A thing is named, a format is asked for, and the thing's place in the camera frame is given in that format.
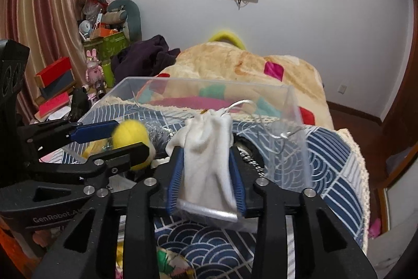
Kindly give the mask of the orange sleeve left forearm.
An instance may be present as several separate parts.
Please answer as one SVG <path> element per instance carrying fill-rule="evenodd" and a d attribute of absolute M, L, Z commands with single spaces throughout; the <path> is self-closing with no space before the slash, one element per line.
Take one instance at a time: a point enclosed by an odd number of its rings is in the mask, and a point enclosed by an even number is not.
<path fill-rule="evenodd" d="M 12 234 L 9 226 L 1 219 L 1 248 L 6 256 L 24 278 L 32 278 L 33 272 L 40 263 L 37 256 L 28 256 L 18 240 Z"/>

